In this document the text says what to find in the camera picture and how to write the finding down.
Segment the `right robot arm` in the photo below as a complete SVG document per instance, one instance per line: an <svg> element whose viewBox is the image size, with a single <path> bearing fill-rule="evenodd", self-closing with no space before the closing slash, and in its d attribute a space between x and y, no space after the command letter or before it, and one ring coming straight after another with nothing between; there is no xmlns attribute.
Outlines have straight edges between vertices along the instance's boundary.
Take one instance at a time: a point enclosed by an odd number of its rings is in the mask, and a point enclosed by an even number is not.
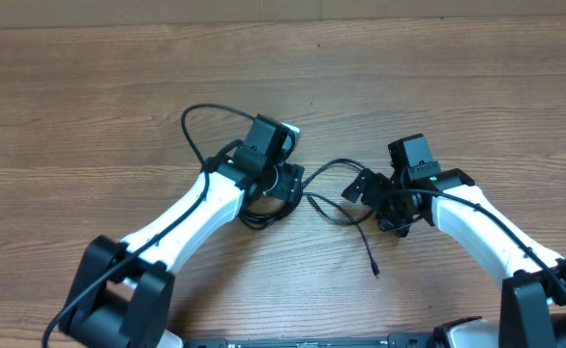
<svg viewBox="0 0 566 348"><path fill-rule="evenodd" d="M391 176L360 171L343 198L370 207L380 230L404 238L423 219L450 236L501 292L499 318L441 324L424 347L566 347L566 258L501 214L475 181L444 170L421 133L389 144Z"/></svg>

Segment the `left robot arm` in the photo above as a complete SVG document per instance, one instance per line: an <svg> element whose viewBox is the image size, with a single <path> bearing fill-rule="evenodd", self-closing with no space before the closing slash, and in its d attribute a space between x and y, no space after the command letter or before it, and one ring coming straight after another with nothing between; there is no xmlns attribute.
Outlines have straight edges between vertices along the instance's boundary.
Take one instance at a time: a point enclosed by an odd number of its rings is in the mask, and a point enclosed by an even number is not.
<svg viewBox="0 0 566 348"><path fill-rule="evenodd" d="M167 328L175 277L220 227L263 195L297 191L286 173L298 128L257 115L244 139L201 162L188 192L154 221L115 242L101 235L85 249L52 329L87 347L182 347Z"/></svg>

